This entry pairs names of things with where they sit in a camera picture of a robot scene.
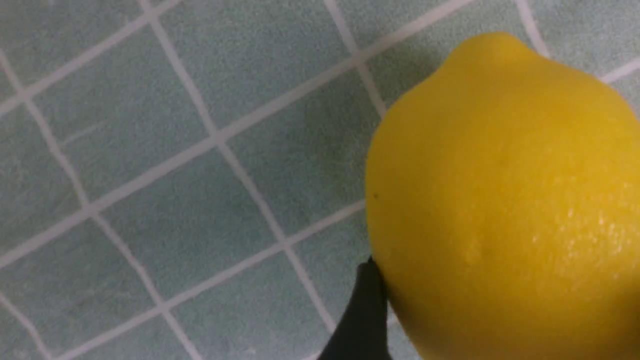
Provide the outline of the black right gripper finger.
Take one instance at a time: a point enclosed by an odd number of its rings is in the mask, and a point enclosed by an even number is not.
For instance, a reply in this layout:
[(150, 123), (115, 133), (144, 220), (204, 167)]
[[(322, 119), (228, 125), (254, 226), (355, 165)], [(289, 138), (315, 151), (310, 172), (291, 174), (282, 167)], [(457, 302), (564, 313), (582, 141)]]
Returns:
[(320, 360), (391, 360), (387, 289), (375, 260), (359, 264), (352, 294)]

